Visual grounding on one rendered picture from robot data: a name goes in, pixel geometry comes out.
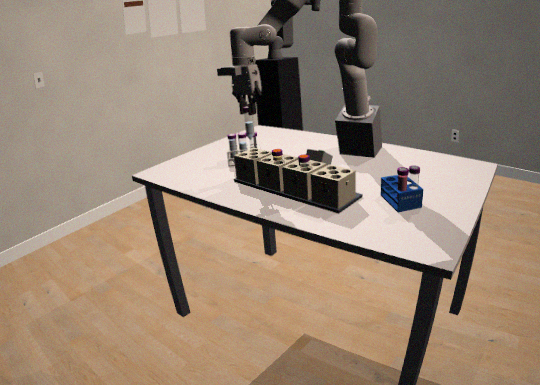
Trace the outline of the blue tube rack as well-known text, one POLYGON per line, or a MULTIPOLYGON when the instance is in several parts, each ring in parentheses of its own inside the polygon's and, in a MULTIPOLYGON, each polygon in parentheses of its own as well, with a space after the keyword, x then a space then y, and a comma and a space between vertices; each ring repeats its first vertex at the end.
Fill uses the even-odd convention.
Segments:
POLYGON ((398 191, 397 190, 397 185, 398 185, 397 183, 398 183, 398 175, 388 176, 388 177, 381 177, 381 193, 380 193, 380 195, 397 212, 403 212, 403 211, 422 208, 423 188, 421 188, 418 185, 418 189, 410 189, 409 184, 407 184, 407 190, 406 191, 398 191), (397 194, 398 194, 398 200, 397 200, 397 194))

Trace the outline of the beige bucket adapter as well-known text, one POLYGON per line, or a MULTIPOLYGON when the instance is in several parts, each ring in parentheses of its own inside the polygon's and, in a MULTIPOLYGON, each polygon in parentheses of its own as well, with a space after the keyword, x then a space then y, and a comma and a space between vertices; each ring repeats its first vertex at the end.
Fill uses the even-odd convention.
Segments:
POLYGON ((312 202, 341 208, 356 197, 356 170, 328 165, 312 173, 311 195, 312 202))
POLYGON ((325 166, 326 163, 312 160, 309 161, 308 167, 300 167, 298 160, 283 166, 284 193, 306 200, 311 199, 311 174, 325 166))
POLYGON ((285 154, 282 155, 282 160, 280 161, 273 160, 272 155, 258 160, 257 170, 259 186, 279 192, 284 191, 282 167, 297 160, 298 157, 285 154))
POLYGON ((272 155, 271 151, 257 148, 252 148, 250 150, 234 155, 236 178, 255 185, 258 184, 259 181, 257 160, 260 160, 270 155, 272 155))

